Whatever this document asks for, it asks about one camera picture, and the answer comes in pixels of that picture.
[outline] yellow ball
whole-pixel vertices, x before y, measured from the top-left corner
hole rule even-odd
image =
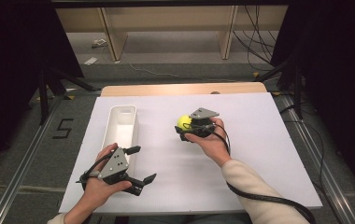
[[[191,123],[192,119],[188,115],[183,115],[178,119],[177,126],[183,131],[188,131],[192,128]]]

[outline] metal frame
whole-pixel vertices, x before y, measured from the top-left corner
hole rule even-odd
[[[50,0],[17,1],[18,5],[52,6],[56,8],[77,7],[193,7],[193,6],[259,6],[289,5],[292,0]]]
[[[39,149],[39,146],[41,142],[43,141],[44,138],[44,133],[47,131],[49,128],[49,125],[53,119],[53,115],[58,108],[59,104],[63,100],[63,96],[55,96],[53,100],[53,104],[50,109],[50,115],[48,118],[45,120],[45,122],[40,125],[38,128],[34,139],[32,140],[31,145],[27,149],[25,155],[23,156],[23,159],[20,163],[20,166],[18,167],[17,171],[15,172],[14,176],[12,177],[11,181],[9,182],[5,192],[3,193],[2,197],[0,198],[0,223],[3,223],[7,212],[14,202],[15,196],[18,193],[18,190],[20,188],[20,185],[25,178],[33,159],[36,156],[36,153]]]
[[[285,104],[285,106],[290,106],[293,104],[293,100],[291,98],[285,97],[283,99],[283,103]],[[294,110],[290,109],[289,115],[291,116],[292,120],[300,121],[299,117],[294,112]],[[312,138],[311,134],[309,133],[308,129],[306,128],[305,124],[295,123],[295,127],[297,132],[302,137],[305,143],[305,147],[308,150],[308,153],[312,161],[316,165],[318,171],[320,170],[321,163],[323,162],[321,177],[325,187],[330,193],[330,196],[334,202],[334,208],[336,209],[338,215],[340,216],[341,221],[343,223],[349,223],[349,224],[355,223],[355,214],[352,211],[352,207],[349,204],[348,199],[344,195],[343,190],[341,190],[336,180],[334,179],[333,174],[327,165],[327,162],[322,160],[321,149],[319,149],[315,144],[315,141]]]

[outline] black cable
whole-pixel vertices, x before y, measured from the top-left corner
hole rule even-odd
[[[323,140],[322,140],[322,137],[320,135],[320,133],[318,132],[318,130],[316,128],[314,128],[312,125],[309,125],[308,123],[305,123],[303,121],[295,121],[295,120],[284,120],[283,122],[285,123],[299,123],[299,124],[303,124],[309,128],[311,128],[317,135],[318,135],[318,138],[320,140],[320,148],[321,148],[321,157],[320,157],[320,168],[319,168],[319,182],[320,182],[320,185],[316,184],[315,181],[313,181],[311,179],[311,182],[312,184],[317,187],[320,192],[322,193],[322,195],[324,196],[327,204],[329,204],[330,208],[332,209],[332,212],[334,214],[334,217],[337,219],[338,223],[341,224],[341,220],[338,216],[338,214],[336,213],[336,211],[334,210],[334,207],[333,207],[333,204],[332,202],[330,202],[329,198],[327,197],[327,194],[326,194],[326,190],[324,189],[323,187],[323,179],[322,179],[322,174],[323,174],[323,164],[324,164],[324,155],[325,155],[325,149],[324,149],[324,145],[323,145]]]
[[[268,55],[267,55],[266,51],[265,51],[264,48],[263,48],[265,42],[264,42],[262,36],[260,35],[260,31],[259,31],[259,15],[260,15],[260,8],[259,8],[259,6],[256,6],[256,23],[255,23],[255,22],[253,21],[253,19],[251,18],[247,6],[245,6],[245,10],[246,10],[247,13],[248,13],[250,22],[252,23],[252,26],[253,26],[253,29],[254,29],[251,39],[253,39],[254,34],[257,33],[260,42],[262,42],[262,49],[263,49],[263,51],[264,51],[265,57],[268,59],[268,61],[270,61],[270,59],[268,58]],[[268,49],[268,47],[265,46],[265,48],[267,49],[267,52],[270,54],[270,56],[272,56],[272,54],[271,54],[270,50]]]
[[[248,36],[247,35],[247,33],[245,33],[245,31],[242,31],[242,33],[244,33],[244,35],[247,37],[247,39],[251,39],[251,37],[250,36]],[[257,44],[262,44],[262,42],[260,42],[260,41],[257,41],[257,40],[252,40],[253,42],[255,42],[255,43],[257,43]],[[274,48],[274,46],[272,46],[272,45],[269,45],[269,44],[266,44],[266,43],[263,43],[264,45],[266,45],[266,46],[268,46],[268,47],[270,47],[270,48]]]
[[[225,132],[228,142],[220,134],[215,133],[213,130],[209,129],[209,126],[210,127],[214,127],[214,126],[220,127]],[[192,125],[192,124],[189,124],[189,123],[183,123],[183,127],[185,127],[186,129],[192,129],[193,131],[204,131],[204,132],[207,132],[207,133],[210,133],[210,134],[214,134],[215,136],[217,136],[224,143],[224,146],[226,147],[226,150],[227,150],[228,154],[230,155],[230,138],[228,137],[228,134],[225,131],[225,129],[223,127],[221,127],[219,124]]]
[[[294,108],[294,105],[289,105],[289,106],[285,107],[284,109],[282,109],[281,111],[279,111],[279,114],[283,114],[286,111],[293,109],[293,108]]]
[[[273,37],[274,41],[277,42],[276,38],[273,36],[273,34],[271,34],[271,31],[268,31],[268,34],[270,34],[270,36]]]
[[[220,128],[223,129],[223,131],[226,133],[226,138],[228,137],[228,134],[227,132],[225,131],[225,129],[223,127],[221,127],[220,125],[218,124],[215,124],[215,126],[218,126]],[[224,145],[226,146],[226,149],[227,149],[227,152],[228,154],[230,155],[231,153],[231,150],[230,150],[230,147],[229,145],[227,145],[227,142],[226,140],[220,136],[218,133],[215,133],[213,132],[212,130],[209,130],[209,129],[205,129],[207,130],[208,132],[210,133],[213,133],[215,134],[219,139],[221,139],[221,141],[223,141]],[[248,199],[251,199],[251,200],[257,200],[257,201],[263,201],[263,202],[270,202],[270,203],[281,203],[281,204],[286,204],[286,205],[289,205],[289,206],[292,206],[294,207],[309,223],[311,224],[315,224],[316,223],[316,220],[314,218],[314,216],[312,215],[312,213],[306,208],[304,207],[303,205],[297,203],[297,202],[294,202],[294,201],[291,201],[289,199],[284,199],[284,198],[279,198],[279,197],[272,197],[272,196],[265,196],[265,195],[259,195],[259,194],[251,194],[251,193],[246,193],[244,191],[241,191],[239,189],[236,189],[234,186],[232,186],[231,184],[229,184],[228,182],[227,183],[227,186],[229,187],[229,189],[235,193],[236,195],[239,195],[241,197],[244,197],[244,198],[248,198]]]
[[[96,161],[90,169],[88,169],[88,171],[86,171],[80,178],[79,181],[76,181],[76,183],[83,183],[83,181],[87,181],[88,178],[90,177],[90,173],[92,172],[92,170],[95,168],[95,166],[97,166],[99,163],[101,163],[104,160],[110,159],[113,154],[114,154],[115,150],[111,151],[110,153],[108,153],[107,155],[105,155],[104,157],[102,157],[101,159],[99,159],[98,161]]]
[[[254,51],[253,49],[250,48],[250,46],[248,46],[247,44],[244,43],[244,41],[242,41],[238,35],[235,33],[235,31],[233,31],[233,34],[235,35],[236,39],[238,39],[239,43],[241,43],[242,46],[244,46],[248,52],[252,53],[253,55],[255,55],[256,57],[258,57],[259,59],[265,61],[266,63],[270,63],[269,61],[267,61],[264,57],[260,56],[260,54],[258,54],[256,51]]]
[[[234,186],[231,184],[227,183],[227,186],[230,188],[232,192],[234,192],[236,195],[239,195],[241,197],[251,199],[251,200],[257,200],[257,201],[263,201],[263,202],[269,202],[269,203],[281,203],[281,204],[286,204],[289,206],[294,207],[309,223],[315,224],[317,221],[314,218],[314,215],[312,215],[311,211],[309,211],[308,208],[304,207],[303,205],[294,202],[289,199],[284,199],[284,198],[279,198],[279,197],[272,197],[272,196],[265,196],[265,195],[259,195],[259,194],[251,194],[251,193],[246,193],[244,191],[241,191],[239,189],[236,189]]]

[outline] white table surface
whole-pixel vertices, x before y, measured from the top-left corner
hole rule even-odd
[[[174,126],[199,107],[220,113],[232,157],[253,167],[283,197],[309,208],[322,204],[269,93],[99,97],[93,108],[60,212],[82,195],[75,183],[101,150],[109,110],[135,105],[139,123],[134,178],[157,174],[138,197],[119,192],[95,213],[112,215],[203,214],[242,211],[220,168],[196,144],[182,142]]]

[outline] white container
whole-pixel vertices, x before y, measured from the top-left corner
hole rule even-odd
[[[137,146],[138,123],[134,105],[116,105],[110,109],[102,148],[113,143],[119,147]],[[125,155],[129,168],[127,174],[134,176],[135,154]]]

